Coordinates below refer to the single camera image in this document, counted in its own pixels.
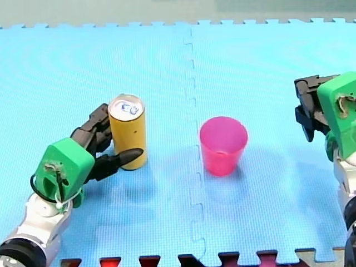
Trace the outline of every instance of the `yellow can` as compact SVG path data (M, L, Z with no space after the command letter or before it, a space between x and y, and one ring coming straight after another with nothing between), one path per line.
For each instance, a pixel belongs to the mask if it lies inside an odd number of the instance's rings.
M140 148L143 154L124 165L124 170L136 170L147 161L145 105L134 95L121 94L108 106L110 128L115 153Z

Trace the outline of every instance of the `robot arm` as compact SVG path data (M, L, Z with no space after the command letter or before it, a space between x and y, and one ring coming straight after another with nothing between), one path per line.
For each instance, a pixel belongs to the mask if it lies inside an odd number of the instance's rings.
M328 159L340 183L339 203L348 229L345 266L356 266L356 73L329 77L311 76L294 82L300 105L296 121L306 139L314 131L325 135Z
M139 157L142 149L102 155L112 139L107 104L102 104L71 137L48 146L30 184L22 223L0 245L0 267L49 267L60 249L73 208L84 200L83 185L100 181Z

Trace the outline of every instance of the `blue foam mat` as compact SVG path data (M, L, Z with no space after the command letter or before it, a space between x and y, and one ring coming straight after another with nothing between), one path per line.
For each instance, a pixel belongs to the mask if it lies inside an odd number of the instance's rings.
M127 92L147 105L149 161L85 187L53 266L121 257L120 267L131 267L148 255L178 266L180 254L217 266L218 253L232 251L251 265L266 250L293 263L295 249L333 260L345 242L338 184L323 137L308 144L295 122L293 81L354 70L355 27L315 20L1 30L0 238L21 221L46 146ZM250 136L239 170L219 180L202 170L197 142L199 126L216 115L241 120Z
M238 251L241 265L259 264L256 252L265 250L276 250L281 264L297 263L294 250L302 248L315 249L317 261L335 259L332 248L345 242L338 183L324 137L307 143L295 122L293 81L355 70L355 29L346 23L192 27L189 98L198 126L232 116L250 139L229 179L215 179L197 164L206 266L218 266L218 253L227 251Z

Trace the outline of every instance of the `plastic cup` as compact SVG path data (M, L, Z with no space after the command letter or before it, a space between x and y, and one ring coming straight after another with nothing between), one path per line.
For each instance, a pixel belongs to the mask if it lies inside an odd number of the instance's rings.
M200 129L200 146L205 169L215 176L231 174L248 142L246 128L229 117L214 117Z

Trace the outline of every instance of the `cup rim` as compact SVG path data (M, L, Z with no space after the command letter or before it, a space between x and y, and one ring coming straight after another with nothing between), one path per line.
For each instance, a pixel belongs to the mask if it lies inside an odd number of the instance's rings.
M216 117L212 117L212 118L206 120L206 121L202 124L202 126L200 127L200 129L199 129L199 141L200 141L200 145L201 145L205 150L207 150L207 151L209 151L209 152L211 152L211 153L213 153L213 154L217 154L216 151L214 151L214 150L208 148L208 147L202 142L202 140L201 140L201 134L202 134L202 133L201 133L201 132L202 132L202 129L204 128L204 126L205 126L209 121L211 121L211 120L216 120L216 119L219 119L219 118L227 118L227 119L230 119L230 120L232 120L232 121L234 121L234 122L237 122L237 123L239 124L239 126L241 127L242 131L243 131L244 139L245 139L245 140L244 140L244 143L243 143L243 145L241 146L241 148L239 148L238 150L235 150L234 152L228 153L228 154L219 154L219 155L217 155L217 156L229 157L229 156L231 156L231 155L238 154L240 151L242 151L243 149L246 148L246 145L247 145L247 143L248 143L248 141L249 141L249 134L248 134L248 131L247 131L246 127L245 127L240 121L238 121L238 120L236 120L235 118L232 118L232 117L216 116Z

